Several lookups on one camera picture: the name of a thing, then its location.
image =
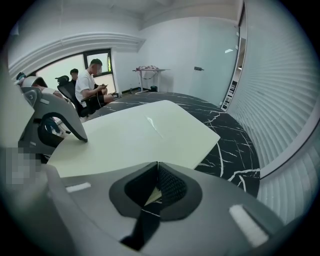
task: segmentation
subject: chair armrest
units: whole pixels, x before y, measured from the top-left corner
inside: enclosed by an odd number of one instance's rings
[[[94,95],[92,95],[92,96],[90,96],[90,97],[88,97],[88,98],[84,98],[84,99],[81,100],[81,102],[86,102],[86,101],[90,100],[91,98],[93,98],[93,97],[95,97],[95,96],[96,96],[96,95],[94,94]]]

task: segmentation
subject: black mesh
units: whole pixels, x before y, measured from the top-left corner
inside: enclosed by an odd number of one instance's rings
[[[143,207],[157,184],[157,166],[142,173],[125,185],[126,195],[140,207]]]
[[[86,109],[77,100],[76,88],[71,81],[62,85],[58,85],[57,88],[60,91],[60,93],[63,94],[63,96],[68,98],[73,103],[73,105],[75,106],[76,112],[80,117],[85,117],[88,115],[88,111],[84,111]]]
[[[159,187],[162,193],[162,207],[168,207],[180,199],[187,193],[186,183],[173,175],[169,171],[159,166]]]

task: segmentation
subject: dark hair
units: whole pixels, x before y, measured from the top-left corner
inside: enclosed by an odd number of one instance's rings
[[[90,66],[93,65],[93,64],[98,64],[98,65],[101,65],[101,66],[102,66],[102,62],[101,62],[101,60],[98,59],[98,58],[94,58],[93,60],[91,60]]]
[[[71,69],[71,71],[70,71],[70,75],[72,74],[72,73],[79,73],[79,70],[78,69],[76,69],[76,68],[74,68],[74,69]]]

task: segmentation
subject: black shorts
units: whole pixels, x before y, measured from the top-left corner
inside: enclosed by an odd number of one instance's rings
[[[89,100],[89,102],[90,102],[89,103],[90,107],[93,108],[93,111],[96,111],[96,110],[102,108],[105,105],[104,96],[103,95],[99,95],[99,94],[98,94],[98,96],[92,97]]]

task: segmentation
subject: glass wall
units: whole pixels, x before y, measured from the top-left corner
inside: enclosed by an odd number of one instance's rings
[[[237,61],[239,28],[231,22],[215,18],[199,18],[195,65],[191,95],[219,106],[225,99]]]

